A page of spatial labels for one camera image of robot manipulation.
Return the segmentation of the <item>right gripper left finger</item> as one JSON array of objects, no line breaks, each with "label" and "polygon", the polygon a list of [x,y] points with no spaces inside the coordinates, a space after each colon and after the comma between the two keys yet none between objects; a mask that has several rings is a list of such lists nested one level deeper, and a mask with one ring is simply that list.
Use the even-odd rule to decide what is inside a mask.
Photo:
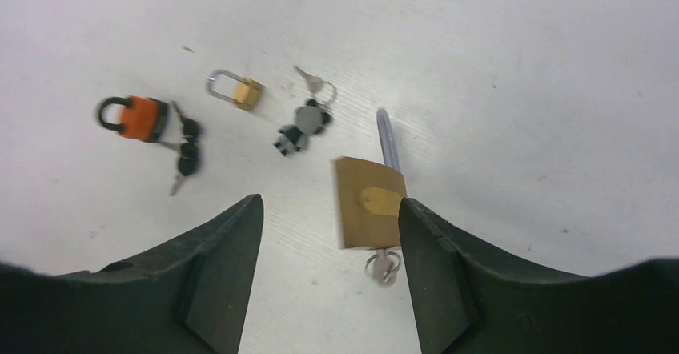
[{"label": "right gripper left finger", "polygon": [[249,195],[214,219],[98,272],[1,266],[4,353],[236,353],[264,205]]}]

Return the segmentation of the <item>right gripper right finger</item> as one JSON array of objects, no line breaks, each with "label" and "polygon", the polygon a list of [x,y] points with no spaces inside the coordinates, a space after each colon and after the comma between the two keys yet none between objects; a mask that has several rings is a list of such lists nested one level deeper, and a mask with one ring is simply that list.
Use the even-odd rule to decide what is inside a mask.
[{"label": "right gripper right finger", "polygon": [[415,199],[399,229],[424,353],[675,353],[678,261],[594,277],[533,263]]}]

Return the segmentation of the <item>large padlock silver key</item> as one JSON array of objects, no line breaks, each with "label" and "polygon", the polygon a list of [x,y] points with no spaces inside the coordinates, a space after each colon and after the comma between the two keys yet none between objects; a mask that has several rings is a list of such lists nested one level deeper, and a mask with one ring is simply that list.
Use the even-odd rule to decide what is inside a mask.
[{"label": "large padlock silver key", "polygon": [[402,257],[398,252],[377,249],[364,265],[364,274],[381,288],[391,287],[397,279]]}]

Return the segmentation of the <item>large brass padlock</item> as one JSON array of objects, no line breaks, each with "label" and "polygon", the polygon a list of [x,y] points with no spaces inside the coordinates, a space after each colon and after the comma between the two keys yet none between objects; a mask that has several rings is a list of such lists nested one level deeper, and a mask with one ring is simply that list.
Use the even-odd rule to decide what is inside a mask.
[{"label": "large brass padlock", "polygon": [[376,112],[384,161],[341,156],[332,162],[343,249],[400,247],[401,200],[408,196],[400,168],[396,138],[386,109]]}]

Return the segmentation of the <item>black key bunch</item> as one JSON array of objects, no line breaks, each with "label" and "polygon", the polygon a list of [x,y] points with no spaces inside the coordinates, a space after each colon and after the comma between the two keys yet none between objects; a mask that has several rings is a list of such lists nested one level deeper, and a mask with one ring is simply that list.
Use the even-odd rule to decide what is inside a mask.
[{"label": "black key bunch", "polygon": [[187,117],[176,101],[172,101],[171,105],[181,122],[183,140],[180,143],[158,141],[158,144],[178,155],[175,180],[169,192],[169,196],[175,196],[187,179],[196,174],[201,167],[199,138],[203,134],[203,127],[197,120]]}]

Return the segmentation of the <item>orange black padlock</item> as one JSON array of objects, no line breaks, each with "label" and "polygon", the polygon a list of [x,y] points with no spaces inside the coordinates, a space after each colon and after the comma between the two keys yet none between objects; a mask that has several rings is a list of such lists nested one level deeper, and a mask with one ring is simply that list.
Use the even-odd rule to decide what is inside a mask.
[{"label": "orange black padlock", "polygon": [[[105,110],[111,105],[122,107],[117,123],[107,122],[104,118]],[[104,99],[98,105],[96,115],[101,127],[123,138],[157,143],[166,129],[169,110],[169,104],[158,99],[128,95]]]}]

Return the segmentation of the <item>small brass padlock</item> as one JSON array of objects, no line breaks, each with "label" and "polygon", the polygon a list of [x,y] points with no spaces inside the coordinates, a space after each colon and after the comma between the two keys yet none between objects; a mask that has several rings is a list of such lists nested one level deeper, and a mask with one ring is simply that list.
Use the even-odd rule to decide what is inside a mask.
[{"label": "small brass padlock", "polygon": [[[224,95],[215,90],[215,84],[220,77],[227,77],[236,81],[232,95]],[[229,70],[219,69],[211,72],[206,80],[206,91],[209,95],[231,103],[234,107],[244,111],[253,111],[259,103],[264,90],[263,84],[254,79],[241,77]]]}]

